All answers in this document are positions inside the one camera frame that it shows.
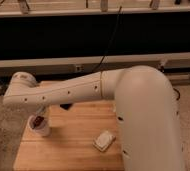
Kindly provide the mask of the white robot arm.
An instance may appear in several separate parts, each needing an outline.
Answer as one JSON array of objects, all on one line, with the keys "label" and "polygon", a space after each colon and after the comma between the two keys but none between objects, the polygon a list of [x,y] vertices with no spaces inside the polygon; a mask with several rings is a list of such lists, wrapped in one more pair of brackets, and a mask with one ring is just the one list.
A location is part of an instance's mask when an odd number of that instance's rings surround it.
[{"label": "white robot arm", "polygon": [[101,99],[115,102],[125,171],[186,171],[175,91],[153,67],[99,71],[47,86],[16,72],[3,103],[44,108]]}]

